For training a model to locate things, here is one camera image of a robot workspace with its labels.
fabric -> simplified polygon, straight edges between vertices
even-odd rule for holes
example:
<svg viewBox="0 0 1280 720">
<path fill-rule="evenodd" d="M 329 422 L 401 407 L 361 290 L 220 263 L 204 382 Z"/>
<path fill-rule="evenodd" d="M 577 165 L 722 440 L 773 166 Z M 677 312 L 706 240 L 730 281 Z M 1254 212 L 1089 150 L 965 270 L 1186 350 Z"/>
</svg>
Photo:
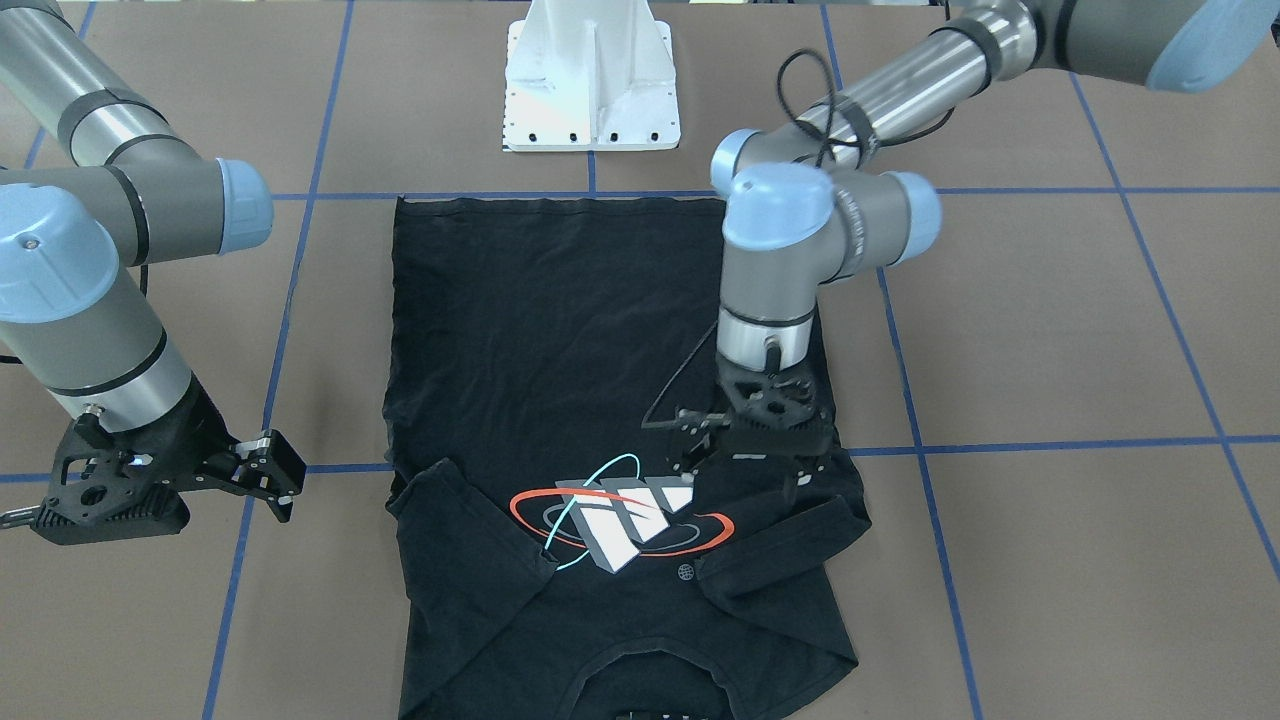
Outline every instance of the fabric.
<svg viewBox="0 0 1280 720">
<path fill-rule="evenodd" d="M 822 568 L 869 527 L 847 454 L 787 503 L 774 460 L 690 486 L 640 430 L 717 316 L 723 213 L 401 201 L 384 415 L 402 719 L 765 720 L 856 665 Z M 810 360 L 832 406 L 820 332 Z M 655 416 L 707 409 L 714 378 L 712 341 Z"/>
</svg>

light blue joint cap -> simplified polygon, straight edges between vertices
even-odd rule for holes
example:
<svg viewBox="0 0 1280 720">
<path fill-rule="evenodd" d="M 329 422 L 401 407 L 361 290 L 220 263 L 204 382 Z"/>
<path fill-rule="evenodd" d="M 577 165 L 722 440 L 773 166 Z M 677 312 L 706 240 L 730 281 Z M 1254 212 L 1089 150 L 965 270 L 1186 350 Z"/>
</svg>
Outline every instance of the light blue joint cap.
<svg viewBox="0 0 1280 720">
<path fill-rule="evenodd" d="M 728 193 L 733 191 L 733 168 L 737 167 L 737 156 L 742 152 L 746 141 L 759 132 L 758 129 L 736 129 L 724 136 L 724 140 L 716 147 L 716 152 L 712 155 L 712 187 L 721 197 L 728 197 Z"/>
<path fill-rule="evenodd" d="M 119 272 L 115 242 L 74 195 L 0 186 L 0 322 L 51 323 L 83 313 Z"/>
<path fill-rule="evenodd" d="M 933 247 L 933 241 L 942 232 L 942 200 L 938 199 L 938 191 L 933 190 L 933 183 L 924 179 L 923 176 L 895 172 L 884 174 L 902 186 L 910 213 L 906 247 L 902 250 L 901 258 L 890 263 L 890 266 L 893 266 Z"/>
<path fill-rule="evenodd" d="M 795 163 L 751 165 L 733 178 L 724 240 L 767 252 L 795 245 L 831 219 L 835 186 L 827 173 Z"/>
<path fill-rule="evenodd" d="M 1249 59 L 1280 14 L 1280 0 L 1207 0 L 1165 47 L 1148 90 L 1203 92 Z"/>
<path fill-rule="evenodd" d="M 223 246 L 218 254 L 262 245 L 275 223 L 271 188 L 248 163 L 219 158 L 218 164 L 223 168 Z"/>
</svg>

light blue curved line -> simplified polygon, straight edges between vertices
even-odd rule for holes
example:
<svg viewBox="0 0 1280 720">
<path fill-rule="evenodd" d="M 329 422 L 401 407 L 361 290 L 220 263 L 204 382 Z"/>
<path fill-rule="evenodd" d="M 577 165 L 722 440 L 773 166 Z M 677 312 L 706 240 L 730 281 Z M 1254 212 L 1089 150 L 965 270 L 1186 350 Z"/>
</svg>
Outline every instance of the light blue curved line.
<svg viewBox="0 0 1280 720">
<path fill-rule="evenodd" d="M 596 478 L 599 478 L 600 475 L 604 474 L 605 470 L 608 470 L 609 468 L 612 468 L 613 465 L 616 465 L 618 461 L 626 460 L 627 457 L 630 457 L 631 460 L 635 461 L 635 464 L 636 464 L 635 479 L 639 480 L 640 479 L 640 459 L 636 457 L 635 454 L 632 454 L 632 452 L 623 452 L 622 455 L 618 455 L 617 457 L 614 457 L 613 460 L 609 460 L 604 465 L 600 465 L 600 469 L 596 470 L 596 471 L 594 471 L 594 473 L 591 473 L 591 477 L 588 478 L 585 483 L 582 483 L 582 487 L 586 487 L 586 486 L 594 483 L 596 480 Z M 552 543 L 556 542 L 556 533 L 559 532 L 559 527 L 564 523 L 564 516 L 568 515 L 570 509 L 572 509 L 573 503 L 576 503 L 576 502 L 577 502 L 577 496 L 575 495 L 575 496 L 572 496 L 572 497 L 568 498 L 568 502 L 564 503 L 564 510 L 561 510 L 559 518 L 557 518 L 556 519 L 556 524 L 552 525 L 552 532 L 547 534 L 547 542 L 543 543 L 543 550 L 550 550 L 552 548 Z M 572 562 L 570 562 L 567 565 L 561 565 L 556 570 L 559 571 L 559 570 L 563 570 L 563 569 L 573 565 L 579 560 L 586 557 L 588 552 L 590 552 L 590 551 L 584 552 L 582 555 L 580 555 L 577 557 L 577 560 L 573 560 Z"/>
</svg>

white mounting plate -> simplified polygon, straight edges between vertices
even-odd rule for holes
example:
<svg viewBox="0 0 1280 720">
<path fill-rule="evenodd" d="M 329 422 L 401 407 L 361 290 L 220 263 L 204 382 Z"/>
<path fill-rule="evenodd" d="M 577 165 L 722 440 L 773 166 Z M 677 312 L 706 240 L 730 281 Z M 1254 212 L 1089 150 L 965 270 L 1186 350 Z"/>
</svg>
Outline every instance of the white mounting plate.
<svg viewBox="0 0 1280 720">
<path fill-rule="evenodd" d="M 671 26 L 653 22 L 667 49 L 666 61 L 671 63 Z M 516 20 L 507 32 L 508 76 L 524 28 L 525 20 Z M 588 42 L 594 44 L 594 37 Z M 593 49 L 589 56 L 599 59 L 602 55 Z M 627 60 L 609 58 L 605 61 Z M 632 83 L 612 104 L 598 106 L 600 90 L 595 85 L 602 76 L 600 68 L 581 68 L 573 78 L 576 82 L 558 88 L 545 79 L 527 82 L 508 77 L 502 149 L 513 152 L 639 151 L 671 150 L 680 143 L 675 81 Z"/>
</svg>

robotic arm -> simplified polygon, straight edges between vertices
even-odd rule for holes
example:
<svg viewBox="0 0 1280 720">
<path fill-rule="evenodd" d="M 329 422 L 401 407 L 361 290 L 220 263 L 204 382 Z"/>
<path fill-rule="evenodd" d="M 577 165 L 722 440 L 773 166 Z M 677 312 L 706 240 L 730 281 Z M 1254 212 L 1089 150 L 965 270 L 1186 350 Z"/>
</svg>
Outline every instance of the robotic arm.
<svg viewBox="0 0 1280 720">
<path fill-rule="evenodd" d="M 51 0 L 0 3 L 0 82 L 78 168 L 0 172 L 0 341 L 74 419 L 41 505 L 0 515 L 59 544 L 173 534 L 179 492 L 218 488 L 287 521 L 306 464 L 239 442 L 123 265 L 266 241 L 271 195 L 206 161 L 72 32 Z"/>
<path fill-rule="evenodd" d="M 941 227 L 941 204 L 923 177 L 859 168 L 991 83 L 1033 68 L 1208 90 L 1245 61 L 1277 10 L 1280 0 L 975 0 L 796 122 L 731 133 L 710 169 L 728 204 L 719 401 L 710 413 L 680 410 L 645 427 L 671 430 L 669 460 L 681 471 L 717 456 L 772 455 L 791 459 L 788 482 L 803 483 L 835 438 L 804 363 L 818 286 L 914 258 Z"/>
</svg>

